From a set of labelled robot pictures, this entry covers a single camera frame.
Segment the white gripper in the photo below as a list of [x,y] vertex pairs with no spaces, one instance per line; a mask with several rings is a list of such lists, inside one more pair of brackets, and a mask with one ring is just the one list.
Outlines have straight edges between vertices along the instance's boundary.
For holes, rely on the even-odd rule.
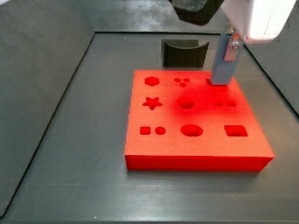
[[247,44],[269,43],[284,28],[296,0],[224,0],[220,8],[237,33],[228,38],[224,60],[235,61]]

